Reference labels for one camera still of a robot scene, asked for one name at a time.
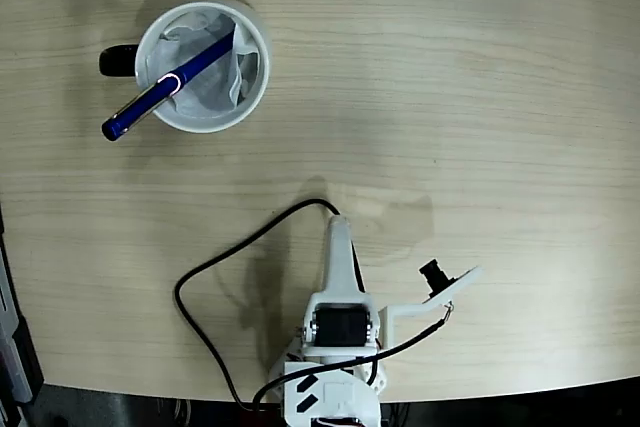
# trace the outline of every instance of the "white bracket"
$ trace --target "white bracket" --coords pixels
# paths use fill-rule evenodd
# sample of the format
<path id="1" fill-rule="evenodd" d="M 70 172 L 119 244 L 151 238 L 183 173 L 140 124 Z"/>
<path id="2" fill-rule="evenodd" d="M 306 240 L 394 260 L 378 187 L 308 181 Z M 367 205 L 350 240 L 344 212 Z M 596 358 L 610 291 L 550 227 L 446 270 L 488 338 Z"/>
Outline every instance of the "white bracket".
<path id="1" fill-rule="evenodd" d="M 382 347 L 387 350 L 395 347 L 395 320 L 398 317 L 415 317 L 426 314 L 436 307 L 445 306 L 453 301 L 453 296 L 467 285 L 474 282 L 482 273 L 477 266 L 461 275 L 449 287 L 422 304 L 388 305 L 380 311 L 382 318 Z"/>

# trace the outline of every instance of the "blue pen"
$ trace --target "blue pen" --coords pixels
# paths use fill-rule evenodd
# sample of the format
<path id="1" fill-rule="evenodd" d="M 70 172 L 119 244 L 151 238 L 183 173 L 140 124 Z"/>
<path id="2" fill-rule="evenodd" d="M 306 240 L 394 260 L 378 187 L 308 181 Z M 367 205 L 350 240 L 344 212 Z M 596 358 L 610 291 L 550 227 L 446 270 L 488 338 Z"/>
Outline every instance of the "blue pen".
<path id="1" fill-rule="evenodd" d="M 232 49 L 233 34 L 231 31 L 193 59 L 160 77 L 102 124 L 104 136 L 111 141 L 118 140 L 160 103 L 180 92 L 196 75 Z"/>

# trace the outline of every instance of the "black mug handle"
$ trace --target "black mug handle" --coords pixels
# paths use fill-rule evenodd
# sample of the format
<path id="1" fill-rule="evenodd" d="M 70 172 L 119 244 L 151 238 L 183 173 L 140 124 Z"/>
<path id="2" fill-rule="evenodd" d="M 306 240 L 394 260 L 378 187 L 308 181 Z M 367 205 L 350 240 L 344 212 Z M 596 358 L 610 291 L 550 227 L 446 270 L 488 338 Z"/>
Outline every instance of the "black mug handle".
<path id="1" fill-rule="evenodd" d="M 107 77 L 133 77 L 136 75 L 135 63 L 137 44 L 114 45 L 100 53 L 100 73 Z"/>

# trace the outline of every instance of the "wooden table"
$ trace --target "wooden table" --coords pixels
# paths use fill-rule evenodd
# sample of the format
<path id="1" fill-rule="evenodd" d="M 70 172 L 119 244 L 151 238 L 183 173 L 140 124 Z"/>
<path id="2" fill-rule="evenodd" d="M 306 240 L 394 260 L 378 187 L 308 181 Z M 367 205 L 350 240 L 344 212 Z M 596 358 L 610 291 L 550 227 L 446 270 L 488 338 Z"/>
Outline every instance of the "wooden table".
<path id="1" fill-rule="evenodd" d="M 2 0 L 0 200 L 49 383 L 228 399 L 172 287 L 311 195 L 350 218 L 379 308 L 423 299 L 432 257 L 486 269 L 384 363 L 383 400 L 640 374 L 640 0 L 245 0 L 274 40 L 257 110 L 105 141 L 136 87 L 98 54 L 187 1 Z M 300 213 L 186 288 L 244 398 L 318 287 L 325 223 Z"/>

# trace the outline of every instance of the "black wire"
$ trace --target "black wire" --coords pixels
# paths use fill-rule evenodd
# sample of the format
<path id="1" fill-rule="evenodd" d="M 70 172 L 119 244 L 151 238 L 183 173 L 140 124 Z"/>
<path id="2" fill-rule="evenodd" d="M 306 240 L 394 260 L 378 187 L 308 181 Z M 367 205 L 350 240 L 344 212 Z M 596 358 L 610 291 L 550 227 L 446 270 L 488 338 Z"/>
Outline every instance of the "black wire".
<path id="1" fill-rule="evenodd" d="M 198 325 L 198 323 L 195 321 L 195 319 L 191 316 L 191 314 L 189 313 L 189 311 L 185 307 L 184 302 L 182 301 L 182 297 L 180 295 L 180 292 L 181 292 L 181 289 L 184 286 L 184 284 L 186 284 L 194 276 L 196 276 L 199 273 L 205 271 L 209 267 L 213 267 L 214 265 L 216 265 L 216 264 L 228 259 L 229 257 L 237 254 L 241 250 L 245 249 L 246 247 L 248 247 L 249 245 L 254 243 L 260 237 L 265 235 L 267 232 L 269 232 L 271 229 L 273 229 L 276 225 L 278 225 L 280 222 L 285 220 L 287 217 L 289 217 L 290 215 L 292 215 L 292 214 L 298 212 L 299 210 L 304 209 L 305 207 L 308 207 L 310 205 L 321 205 L 321 206 L 325 207 L 327 210 L 329 210 L 333 215 L 340 215 L 340 211 L 333 204 L 331 204 L 327 200 L 324 200 L 324 199 L 307 199 L 307 200 L 303 200 L 302 202 L 299 202 L 299 203 L 289 207 L 288 209 L 286 209 L 281 214 L 275 216 L 271 221 L 267 222 L 266 225 L 264 225 L 263 227 L 261 227 L 260 229 L 255 231 L 253 234 L 251 234 L 250 236 L 245 238 L 240 243 L 238 243 L 235 246 L 231 247 L 230 249 L 228 249 L 227 251 L 223 252 L 222 254 L 214 257 L 213 259 L 208 260 L 207 262 L 199 265 L 198 267 L 195 267 L 194 269 L 191 269 L 189 272 L 187 272 L 182 277 L 180 277 L 180 279 L 176 283 L 175 287 L 173 288 L 173 297 L 175 299 L 175 302 L 176 302 L 176 305 L 178 307 L 178 310 L 180 311 L 180 313 L 182 314 L 184 319 L 187 321 L 187 323 L 191 326 L 193 331 L 198 335 L 198 337 L 200 337 L 200 340 L 202 340 L 202 342 L 207 347 L 207 349 L 209 349 L 209 352 L 211 352 L 211 355 L 213 355 L 213 358 L 218 363 L 218 366 L 220 367 L 220 371 L 222 372 L 222 375 L 224 376 L 224 380 L 227 383 L 227 387 L 229 388 L 229 392 L 231 393 L 231 397 L 233 397 L 233 400 L 242 409 L 244 409 L 246 411 L 251 411 L 252 409 L 249 408 L 249 406 L 246 405 L 240 399 L 240 396 L 238 395 L 238 391 L 236 390 L 236 387 L 235 387 L 235 385 L 233 383 L 233 379 L 231 378 L 231 374 L 229 373 L 229 369 L 227 369 L 227 366 L 224 363 L 224 360 L 222 359 L 222 356 L 220 355 L 218 350 L 214 347 L 214 345 L 211 342 L 211 340 L 209 340 L 209 338 L 207 337 L 207 334 L 205 334 L 204 330 L 202 330 L 202 328 Z M 360 272 L 360 264 L 358 263 L 358 258 L 356 256 L 356 250 L 355 250 L 355 248 L 353 246 L 352 246 L 352 251 L 353 251 L 353 264 L 354 264 L 354 270 L 355 270 L 355 277 L 356 277 L 356 281 L 358 283 L 358 289 L 361 292 L 364 292 L 365 288 L 364 288 L 364 282 L 362 281 L 362 273 Z M 367 362 L 373 362 L 372 372 L 374 374 L 377 373 L 377 370 L 378 370 L 377 359 L 372 359 L 372 360 L 369 360 Z M 367 381 L 367 383 L 369 383 L 369 385 L 371 385 L 374 380 L 375 380 L 375 375 L 372 375 L 369 378 L 369 380 Z"/>
<path id="2" fill-rule="evenodd" d="M 411 409 L 411 404 L 407 402 L 404 405 L 406 406 L 404 409 L 404 418 L 400 422 L 399 427 L 405 427 L 407 425 L 407 420 L 409 420 L 409 410 Z"/>
<path id="3" fill-rule="evenodd" d="M 362 357 L 360 359 L 347 360 L 345 362 L 338 362 L 338 363 L 329 364 L 329 365 L 319 365 L 318 367 L 310 367 L 308 369 L 298 370 L 296 372 L 291 372 L 290 374 L 286 374 L 281 377 L 278 377 L 277 379 L 274 379 L 271 382 L 264 385 L 258 392 L 256 392 L 256 395 L 253 396 L 253 402 L 252 402 L 253 410 L 258 412 L 260 410 L 260 401 L 267 394 L 267 392 L 269 392 L 271 389 L 281 384 L 284 384 L 285 382 L 299 379 L 301 377 L 306 377 L 312 374 L 321 374 L 323 372 L 329 372 L 332 370 L 347 369 L 350 367 L 355 367 L 357 365 L 366 364 L 368 362 L 380 361 L 388 357 L 391 357 L 392 355 L 398 354 L 410 347 L 413 347 L 415 344 L 417 344 L 421 340 L 426 339 L 431 334 L 435 333 L 438 329 L 440 329 L 447 322 L 450 314 L 451 314 L 451 309 L 447 311 L 447 314 L 444 316 L 444 318 L 440 319 L 435 324 L 430 325 L 415 337 L 412 337 L 406 342 L 400 345 L 397 345 L 396 347 L 393 347 L 384 352 L 380 352 L 375 355 L 369 355 L 368 357 Z"/>

